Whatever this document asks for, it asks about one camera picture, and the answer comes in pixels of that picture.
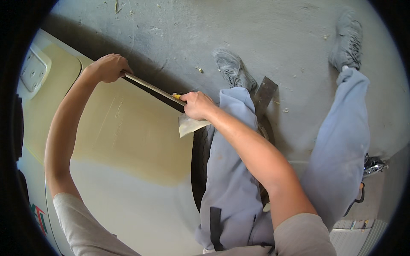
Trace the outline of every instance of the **light blue sweatpants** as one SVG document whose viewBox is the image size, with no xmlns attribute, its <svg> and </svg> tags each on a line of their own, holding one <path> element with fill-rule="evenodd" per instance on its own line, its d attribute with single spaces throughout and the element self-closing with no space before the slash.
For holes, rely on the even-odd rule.
<svg viewBox="0 0 410 256">
<path fill-rule="evenodd" d="M 369 79 L 354 68 L 339 74 L 335 101 L 319 129 L 302 187 L 329 230 L 359 192 L 370 132 L 364 97 Z M 248 91 L 220 91 L 220 108 L 257 129 Z M 196 240 L 206 249 L 274 244 L 270 213 L 262 212 L 258 181 L 233 147 L 215 132 L 207 164 Z"/>
</svg>

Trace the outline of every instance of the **logo decal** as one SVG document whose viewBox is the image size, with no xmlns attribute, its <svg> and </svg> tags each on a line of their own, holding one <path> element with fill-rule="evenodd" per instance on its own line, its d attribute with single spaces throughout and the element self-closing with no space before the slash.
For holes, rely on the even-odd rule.
<svg viewBox="0 0 410 256">
<path fill-rule="evenodd" d="M 43 212 L 37 205 L 32 204 L 30 206 L 30 209 L 34 216 L 37 218 L 38 222 L 37 224 L 40 225 L 40 228 L 45 236 L 47 236 L 47 229 L 46 229 L 46 223 L 44 222 L 44 215 L 46 215 L 45 212 Z"/>
</svg>

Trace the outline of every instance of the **gray t-shirt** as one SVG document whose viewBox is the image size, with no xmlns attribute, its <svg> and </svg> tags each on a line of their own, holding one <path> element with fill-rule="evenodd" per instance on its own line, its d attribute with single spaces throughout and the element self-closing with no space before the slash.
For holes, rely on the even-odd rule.
<svg viewBox="0 0 410 256">
<path fill-rule="evenodd" d="M 116 236 L 106 230 L 91 215 L 84 203 L 68 193 L 54 197 L 54 207 L 71 250 L 77 256 L 140 256 Z M 334 255 L 329 232 L 322 219 L 311 213 L 301 213 L 282 222 L 273 234 L 275 250 L 279 256 Z M 265 256 L 270 246 L 236 247 L 206 256 Z"/>
</svg>

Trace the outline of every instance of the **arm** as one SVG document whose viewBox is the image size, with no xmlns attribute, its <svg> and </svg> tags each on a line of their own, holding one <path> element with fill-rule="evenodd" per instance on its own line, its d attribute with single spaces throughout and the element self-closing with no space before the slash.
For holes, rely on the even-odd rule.
<svg viewBox="0 0 410 256">
<path fill-rule="evenodd" d="M 132 73 L 128 61 L 119 54 L 100 58 L 84 69 L 58 107 L 48 132 L 44 159 L 46 181 L 53 198 L 66 192 L 81 199 L 70 174 L 78 123 L 97 84 L 114 82 L 125 76 L 123 69 Z"/>
<path fill-rule="evenodd" d="M 205 94 L 188 93 L 185 113 L 193 119 L 206 119 L 233 146 L 251 174 L 265 187 L 271 202 L 272 224 L 299 213 L 317 214 L 306 197 L 292 166 L 265 138 L 215 106 Z"/>
</svg>

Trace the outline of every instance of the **gray sneaker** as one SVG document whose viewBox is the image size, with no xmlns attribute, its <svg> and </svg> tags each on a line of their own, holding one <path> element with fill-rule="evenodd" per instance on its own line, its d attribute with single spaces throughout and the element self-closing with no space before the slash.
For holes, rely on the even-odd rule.
<svg viewBox="0 0 410 256">
<path fill-rule="evenodd" d="M 362 24 L 358 21 L 356 13 L 346 8 L 340 15 L 336 25 L 336 42 L 329 55 L 329 62 L 339 72 L 342 66 L 360 69 L 362 65 Z"/>
<path fill-rule="evenodd" d="M 248 91 L 256 88 L 255 79 L 246 71 L 241 58 L 226 48 L 217 48 L 213 52 L 215 64 L 230 87 L 243 87 Z"/>
</svg>

